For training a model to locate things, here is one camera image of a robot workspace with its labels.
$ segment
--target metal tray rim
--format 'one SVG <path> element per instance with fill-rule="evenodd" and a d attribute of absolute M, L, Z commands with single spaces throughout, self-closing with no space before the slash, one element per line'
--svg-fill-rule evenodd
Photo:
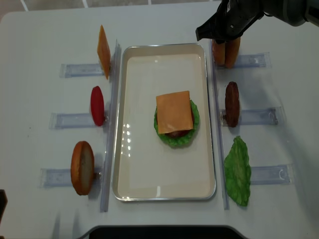
<path fill-rule="evenodd" d="M 205 74 L 206 74 L 206 84 L 208 84 L 208 75 L 207 75 L 207 61 L 206 61 L 206 52 L 205 49 L 203 48 L 202 45 L 200 45 L 199 43 L 181 43 L 181 44 L 165 44 L 165 45 L 144 45 L 144 46 L 130 46 L 128 48 L 125 49 L 125 51 L 123 52 L 123 56 L 125 56 L 126 51 L 128 51 L 131 48 L 145 48 L 145 47 L 163 47 L 163 46 L 175 46 L 175 45 L 198 45 L 200 46 L 203 51 L 204 51 L 204 65 L 205 65 Z M 121 64 L 121 68 L 123 71 L 123 67 L 124 67 L 124 61 L 122 60 L 122 64 Z M 117 142 L 117 134 L 118 134 L 118 124 L 119 124 L 119 110 L 120 110 L 120 99 L 121 99 L 121 95 L 122 95 L 122 82 L 123 82 L 123 72 L 121 73 L 121 81 L 120 83 L 120 87 L 119 87 L 119 94 L 118 94 L 118 103 L 117 103 L 117 113 L 116 113 L 116 132 L 115 132 L 115 139 L 114 139 L 114 151 L 113 151 L 113 159 L 112 159 L 112 167 L 113 167 L 113 177 L 112 177 L 112 192 L 115 196 L 116 199 L 118 199 L 121 202 L 137 202 L 137 201 L 203 201 L 203 200 L 208 200 L 210 199 L 216 192 L 216 169 L 215 169 L 215 164 L 214 164 L 214 152 L 213 152 L 213 140 L 212 140 L 212 132 L 211 132 L 211 115 L 210 115 L 210 111 L 209 111 L 209 131 L 210 131 L 210 144 L 211 144 L 211 148 L 212 148 L 212 163 L 213 163 L 213 167 L 214 167 L 214 178 L 215 178 L 215 185 L 214 188 L 212 190 L 212 193 L 207 196 L 207 197 L 189 197 L 189 198 L 120 198 L 116 195 L 116 193 L 114 192 L 114 187 L 113 187 L 113 180 L 114 180 L 114 164 L 115 164 L 115 154 L 116 154 L 116 142 Z M 207 87 L 207 97 L 208 97 L 208 107 L 209 107 L 209 94 L 208 94 L 208 87 Z"/>

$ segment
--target red tomato slice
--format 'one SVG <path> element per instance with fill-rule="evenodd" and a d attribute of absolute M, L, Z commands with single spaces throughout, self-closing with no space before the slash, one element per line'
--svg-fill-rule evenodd
<path fill-rule="evenodd" d="M 92 118 L 97 126 L 102 126 L 105 121 L 104 100 L 100 87 L 96 86 L 91 93 L 91 113 Z"/>

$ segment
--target white table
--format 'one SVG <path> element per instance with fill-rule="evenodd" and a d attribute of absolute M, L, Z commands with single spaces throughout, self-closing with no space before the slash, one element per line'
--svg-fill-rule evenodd
<path fill-rule="evenodd" d="M 205 202 L 122 203 L 111 194 L 109 211 L 100 213 L 100 194 L 79 197 L 73 188 L 38 186 L 40 168 L 70 166 L 79 140 L 90 142 L 100 164 L 105 156 L 106 136 L 100 128 L 48 128 L 53 112 L 88 112 L 91 89 L 96 85 L 103 89 L 105 101 L 110 99 L 104 77 L 60 79 L 60 64 L 98 62 L 100 24 L 111 49 L 116 39 L 123 50 L 132 45 L 195 42 L 195 29 L 216 12 L 218 4 L 19 12 L 2 19 L 0 188 L 6 190 L 8 205 L 0 235 L 8 239 L 69 239 L 106 225 L 228 225 L 255 239 L 318 237 L 318 176 L 314 173 L 319 167 L 319 29 L 310 23 L 294 28 L 264 17 L 247 30 L 241 44 L 241 53 L 271 52 L 272 77 L 287 125 L 291 134 L 298 136 L 297 145 L 302 149 L 298 153 L 304 153 L 297 164 L 306 182 L 302 184 L 305 197 L 295 184 L 255 187 L 247 209 L 230 200 L 230 210 L 225 211 L 216 151 L 217 191 Z M 208 40 L 200 43 L 208 51 Z"/>

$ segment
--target green lettuce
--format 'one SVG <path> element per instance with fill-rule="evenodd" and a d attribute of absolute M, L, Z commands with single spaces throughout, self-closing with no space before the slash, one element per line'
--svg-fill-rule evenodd
<path fill-rule="evenodd" d="M 238 205 L 246 207 L 250 196 L 251 168 L 246 143 L 237 136 L 224 161 L 227 193 Z"/>
<path fill-rule="evenodd" d="M 158 136 L 164 143 L 168 144 L 171 147 L 179 147 L 179 146 L 189 144 L 191 142 L 191 139 L 199 125 L 199 113 L 198 113 L 197 106 L 194 104 L 192 100 L 190 100 L 190 107 L 194 115 L 193 129 L 191 129 L 186 135 L 179 138 L 171 138 L 165 134 L 159 134 L 159 127 L 157 122 L 158 109 L 156 108 L 155 115 L 154 115 L 154 128 L 156 130 L 156 133 L 158 134 Z"/>

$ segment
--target robotic arm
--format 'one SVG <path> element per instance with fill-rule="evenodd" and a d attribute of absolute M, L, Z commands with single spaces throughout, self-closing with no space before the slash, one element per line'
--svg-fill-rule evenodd
<path fill-rule="evenodd" d="M 217 43 L 243 35 L 264 15 L 274 16 L 292 26 L 305 21 L 319 26 L 319 0 L 222 0 L 217 12 L 196 29 L 197 41 L 215 39 Z"/>

